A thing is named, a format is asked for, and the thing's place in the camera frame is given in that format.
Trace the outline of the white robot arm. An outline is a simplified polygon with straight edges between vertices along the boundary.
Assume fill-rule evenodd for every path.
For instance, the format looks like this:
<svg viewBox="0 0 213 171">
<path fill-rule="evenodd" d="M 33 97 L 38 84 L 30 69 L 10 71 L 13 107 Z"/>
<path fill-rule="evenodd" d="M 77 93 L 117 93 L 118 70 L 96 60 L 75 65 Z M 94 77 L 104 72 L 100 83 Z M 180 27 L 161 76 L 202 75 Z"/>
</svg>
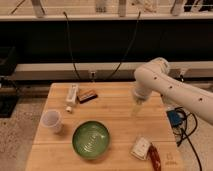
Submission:
<svg viewBox="0 0 213 171">
<path fill-rule="evenodd" d="M 213 125 L 213 93 L 177 81 L 169 71 L 169 62 L 161 57 L 142 64 L 134 71 L 133 96 L 146 101 L 156 91 Z"/>
</svg>

